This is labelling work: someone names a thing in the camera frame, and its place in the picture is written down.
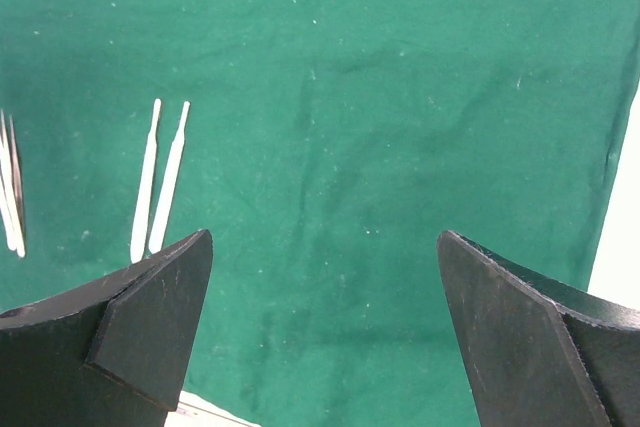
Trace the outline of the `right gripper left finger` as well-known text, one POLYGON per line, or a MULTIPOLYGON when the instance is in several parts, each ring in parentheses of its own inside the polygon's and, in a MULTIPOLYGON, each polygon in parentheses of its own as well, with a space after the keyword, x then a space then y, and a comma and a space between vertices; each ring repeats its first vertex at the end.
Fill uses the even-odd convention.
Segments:
POLYGON ((2 425, 164 425, 178 406, 212 262, 212 236, 199 230, 2 313, 2 425))

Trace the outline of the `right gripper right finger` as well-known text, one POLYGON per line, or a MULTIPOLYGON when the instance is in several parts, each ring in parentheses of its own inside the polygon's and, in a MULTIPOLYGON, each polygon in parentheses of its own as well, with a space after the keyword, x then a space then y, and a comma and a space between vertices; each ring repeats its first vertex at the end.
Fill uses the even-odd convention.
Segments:
POLYGON ((453 231, 437 256, 481 425, 638 425, 637 310, 453 231))

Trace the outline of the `wide steel tweezers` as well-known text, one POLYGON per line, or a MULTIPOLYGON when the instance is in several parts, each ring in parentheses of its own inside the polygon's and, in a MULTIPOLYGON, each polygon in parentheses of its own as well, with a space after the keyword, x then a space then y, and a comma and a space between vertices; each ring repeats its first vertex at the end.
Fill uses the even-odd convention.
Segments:
POLYGON ((1 110, 1 220, 7 246, 26 256, 26 224, 20 154, 13 117, 1 110))

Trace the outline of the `green surgical cloth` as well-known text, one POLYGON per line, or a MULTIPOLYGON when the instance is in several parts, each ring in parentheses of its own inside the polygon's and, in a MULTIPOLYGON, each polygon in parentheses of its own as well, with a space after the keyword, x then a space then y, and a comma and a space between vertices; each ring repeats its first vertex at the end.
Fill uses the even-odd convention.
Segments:
POLYGON ((186 389, 264 426, 474 426, 437 238, 585 288, 638 77, 639 0, 1 0, 1 307, 128 264, 153 103, 159 165, 189 103, 186 389))

